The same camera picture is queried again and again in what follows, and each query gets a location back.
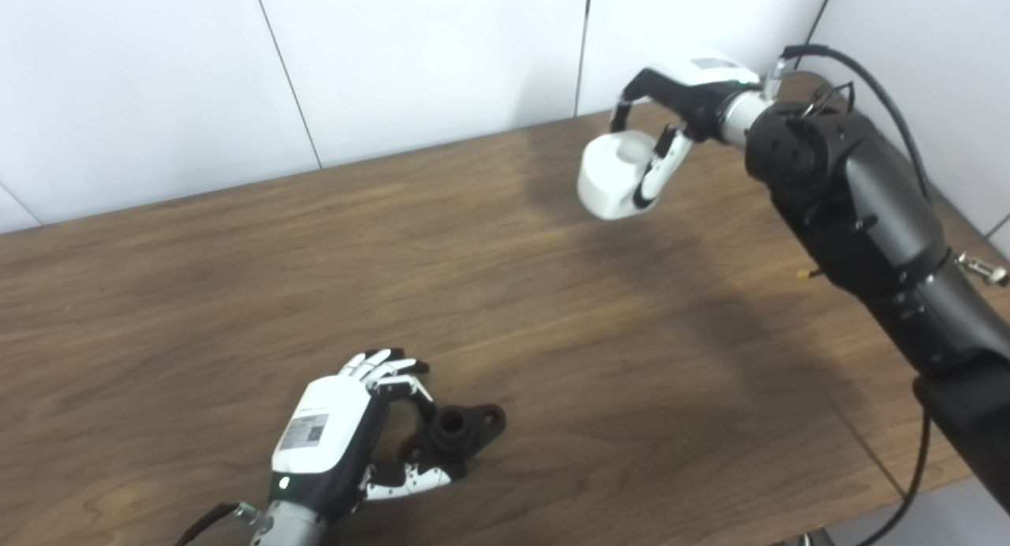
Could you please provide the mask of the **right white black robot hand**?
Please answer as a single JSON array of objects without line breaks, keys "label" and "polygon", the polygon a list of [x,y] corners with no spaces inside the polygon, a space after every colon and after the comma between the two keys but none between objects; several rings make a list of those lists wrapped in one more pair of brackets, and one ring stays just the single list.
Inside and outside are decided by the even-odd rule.
[{"label": "right white black robot hand", "polygon": [[677,57],[643,68],[622,89],[611,112],[610,133],[627,129],[632,105],[642,98],[663,105],[678,121],[668,123],[653,144],[631,193],[636,211],[653,206],[695,144],[718,140],[742,148],[758,118],[772,106],[758,73],[727,58]]}]

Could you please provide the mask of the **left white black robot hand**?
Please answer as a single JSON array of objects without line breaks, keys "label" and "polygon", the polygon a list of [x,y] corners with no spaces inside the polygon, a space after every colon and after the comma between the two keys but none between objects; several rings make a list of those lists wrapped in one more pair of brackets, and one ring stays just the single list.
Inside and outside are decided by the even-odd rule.
[{"label": "left white black robot hand", "polygon": [[451,484],[441,466],[372,460],[393,402],[410,402],[423,424],[434,418],[434,398],[420,381],[428,370],[400,348],[367,350],[308,384],[271,456],[268,502],[297,504],[332,525],[363,502]]}]

